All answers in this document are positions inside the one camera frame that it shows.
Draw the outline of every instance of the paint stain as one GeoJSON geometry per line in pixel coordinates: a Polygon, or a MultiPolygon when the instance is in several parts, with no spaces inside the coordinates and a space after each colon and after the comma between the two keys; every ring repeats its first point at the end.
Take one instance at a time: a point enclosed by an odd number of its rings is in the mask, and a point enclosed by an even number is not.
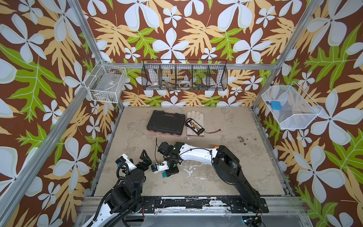
{"type": "Polygon", "coordinates": [[[241,137],[240,135],[237,136],[237,139],[240,143],[243,143],[245,141],[245,139],[243,137],[241,137]]]}

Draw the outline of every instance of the floral wallpaper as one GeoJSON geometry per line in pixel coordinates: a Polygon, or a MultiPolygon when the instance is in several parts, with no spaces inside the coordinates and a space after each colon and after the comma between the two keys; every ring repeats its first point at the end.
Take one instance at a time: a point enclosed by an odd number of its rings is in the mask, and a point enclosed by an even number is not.
{"type": "MultiPolygon", "coordinates": [[[[262,64],[276,62],[308,2],[85,0],[80,4],[108,62],[202,59],[262,64]]],[[[140,73],[128,70],[122,93],[125,106],[250,106],[270,70],[229,70],[228,89],[223,92],[144,91],[140,73]]],[[[185,75],[180,71],[178,76],[185,75]]]]}
{"type": "Polygon", "coordinates": [[[280,130],[263,102],[255,109],[314,226],[363,226],[362,14],[360,0],[324,1],[274,79],[323,107],[308,128],[280,130]]]}
{"type": "MultiPolygon", "coordinates": [[[[66,0],[0,0],[0,199],[94,66],[66,0]]],[[[87,97],[7,226],[72,226],[117,108],[87,97]]]]}

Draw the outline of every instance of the wire basket compartment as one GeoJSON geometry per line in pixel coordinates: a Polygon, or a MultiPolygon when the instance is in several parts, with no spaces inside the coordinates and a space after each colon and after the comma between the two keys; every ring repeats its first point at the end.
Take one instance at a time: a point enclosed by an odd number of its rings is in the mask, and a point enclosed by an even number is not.
{"type": "Polygon", "coordinates": [[[127,78],[124,67],[103,65],[95,74],[87,91],[93,101],[118,103],[127,78]]]}
{"type": "Polygon", "coordinates": [[[224,64],[189,60],[190,63],[162,63],[143,60],[141,71],[144,90],[225,90],[228,72],[224,64]]]}
{"type": "Polygon", "coordinates": [[[282,130],[306,129],[322,111],[321,106],[302,88],[300,89],[305,93],[304,97],[309,97],[312,103],[315,104],[314,106],[311,106],[292,85],[271,86],[262,94],[262,99],[266,103],[280,102],[281,110],[272,109],[271,105],[268,104],[267,108],[270,109],[282,130]]]}

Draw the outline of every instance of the worn table surface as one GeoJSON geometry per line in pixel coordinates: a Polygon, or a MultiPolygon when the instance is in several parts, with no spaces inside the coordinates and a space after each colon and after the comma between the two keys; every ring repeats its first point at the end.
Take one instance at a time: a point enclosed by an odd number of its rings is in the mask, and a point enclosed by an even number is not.
{"type": "MultiPolygon", "coordinates": [[[[203,148],[224,145],[239,158],[244,175],[261,195],[284,194],[248,108],[188,107],[126,108],[122,113],[95,196],[103,196],[114,186],[117,181],[115,160],[123,153],[136,164],[141,161],[139,157],[145,149],[152,163],[155,163],[155,137],[158,138],[158,144],[163,141],[171,145],[184,142],[203,148]],[[187,137],[185,127],[183,135],[179,137],[149,132],[146,125],[155,109],[185,115],[188,111],[200,111],[204,114],[206,131],[221,131],[205,134],[204,137],[187,137]]],[[[159,162],[163,161],[163,156],[158,152],[156,158],[159,162]]],[[[163,178],[161,173],[154,174],[151,168],[145,172],[145,176],[142,193],[144,196],[238,195],[235,187],[224,183],[211,165],[200,162],[183,161],[179,166],[179,173],[167,178],[163,178]]]]}

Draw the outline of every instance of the white wire basket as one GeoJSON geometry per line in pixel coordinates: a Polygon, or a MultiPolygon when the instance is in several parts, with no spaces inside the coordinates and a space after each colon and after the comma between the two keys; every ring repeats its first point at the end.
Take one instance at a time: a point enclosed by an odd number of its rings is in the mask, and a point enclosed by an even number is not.
{"type": "Polygon", "coordinates": [[[87,87],[91,99],[99,102],[118,103],[127,78],[126,69],[124,67],[103,65],[91,76],[94,76],[94,78],[87,87]]]}
{"type": "Polygon", "coordinates": [[[297,84],[271,86],[262,94],[265,102],[280,102],[281,110],[268,104],[267,108],[282,130],[306,129],[323,110],[301,87],[297,90],[293,85],[297,84]]]}

